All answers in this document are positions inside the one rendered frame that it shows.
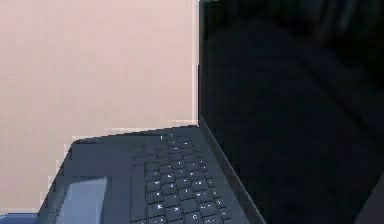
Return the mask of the black open laptop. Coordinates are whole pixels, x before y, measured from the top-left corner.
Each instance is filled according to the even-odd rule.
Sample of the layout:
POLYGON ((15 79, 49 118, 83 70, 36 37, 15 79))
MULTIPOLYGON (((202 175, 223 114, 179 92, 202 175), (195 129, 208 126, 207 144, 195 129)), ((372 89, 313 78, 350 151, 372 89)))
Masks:
POLYGON ((209 31, 193 125, 74 141, 33 224, 384 224, 384 92, 259 19, 209 31))

